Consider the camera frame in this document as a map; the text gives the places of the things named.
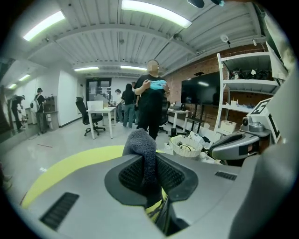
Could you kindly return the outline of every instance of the white desk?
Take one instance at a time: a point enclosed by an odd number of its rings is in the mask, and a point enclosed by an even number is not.
[[[104,114],[108,114],[108,120],[109,120],[109,131],[110,131],[110,138],[113,139],[113,134],[112,134],[112,123],[111,123],[111,111],[114,112],[114,124],[116,124],[116,108],[117,107],[108,107],[108,108],[103,108],[101,110],[87,110],[88,112],[88,118],[89,118],[89,123],[90,123],[90,129],[92,132],[92,138],[94,139],[94,132],[93,132],[93,124],[92,124],[92,114],[98,114],[101,113],[103,115],[103,120],[104,120]]]
[[[173,110],[173,109],[168,109],[168,112],[172,112],[174,113],[174,120],[173,120],[173,127],[176,128],[177,126],[177,118],[178,118],[178,114],[186,114],[186,117],[185,117],[185,122],[184,122],[184,127],[183,127],[183,132],[185,132],[186,130],[186,127],[187,127],[187,117],[188,117],[188,114],[189,114],[189,111],[186,110],[186,111],[183,111],[183,110]]]

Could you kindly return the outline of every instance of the ceiling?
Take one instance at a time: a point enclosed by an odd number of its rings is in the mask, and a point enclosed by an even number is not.
[[[251,3],[217,6],[205,0],[196,8],[186,0],[142,0],[171,10],[192,22],[184,29],[169,20],[121,9],[121,0],[41,0],[16,23],[4,56],[16,59],[3,84],[17,81],[23,74],[47,68],[64,60],[73,68],[99,66],[89,76],[132,77],[143,72],[124,70],[120,65],[145,67],[150,59],[160,63],[163,74],[185,62],[228,48],[220,40],[226,34],[231,47],[263,40]],[[66,19],[44,30],[31,41],[22,37],[36,24],[61,10]]]

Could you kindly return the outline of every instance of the black tv screen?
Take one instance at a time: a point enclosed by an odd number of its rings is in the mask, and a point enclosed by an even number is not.
[[[219,105],[219,97],[219,71],[182,81],[182,103]]]

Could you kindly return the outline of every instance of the fluorescent light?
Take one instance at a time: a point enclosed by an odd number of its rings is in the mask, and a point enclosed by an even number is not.
[[[77,68],[74,69],[74,71],[82,71],[82,70],[98,70],[99,68],[97,66],[92,66],[92,67],[85,67],[85,68]]]
[[[44,31],[46,28],[52,26],[53,24],[63,20],[65,17],[61,11],[47,17],[45,20],[38,23],[35,27],[33,27],[23,38],[27,41],[30,41],[33,37],[35,37],[40,32]]]
[[[127,66],[127,65],[121,65],[122,69],[132,69],[132,70],[147,70],[146,68],[142,67],[135,67],[135,66]]]
[[[131,11],[153,14],[155,16],[170,20],[171,22],[174,22],[184,28],[188,28],[192,24],[192,22],[190,22],[186,18],[170,10],[146,2],[122,0],[121,8],[122,10],[131,10]]]
[[[16,84],[12,84],[10,87],[9,87],[9,89],[13,89],[13,88],[15,88],[17,85]]]
[[[209,86],[209,84],[208,84],[208,83],[201,82],[201,81],[199,81],[199,82],[198,82],[198,84],[200,84],[200,85],[203,85],[203,86]]]
[[[25,76],[23,76],[21,79],[19,79],[19,81],[22,81],[22,80],[25,80],[26,78],[28,78],[30,75],[25,75]]]

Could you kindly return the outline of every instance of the white shelf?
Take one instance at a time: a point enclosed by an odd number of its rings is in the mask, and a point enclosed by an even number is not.
[[[220,129],[220,128],[216,129],[216,131],[219,132],[219,133],[221,133],[221,134],[224,134],[224,135],[232,134],[231,132],[225,131],[225,130]]]
[[[241,68],[242,70],[271,70],[271,60],[269,52],[256,52],[229,56],[221,58],[221,61],[229,70],[234,70],[235,68]]]
[[[222,105],[222,108],[228,109],[228,110],[234,110],[234,111],[239,111],[243,113],[250,113],[253,109],[247,109],[245,107],[237,107],[237,106],[232,106],[232,105]]]
[[[224,80],[231,91],[253,92],[274,95],[279,89],[276,81],[271,80]]]

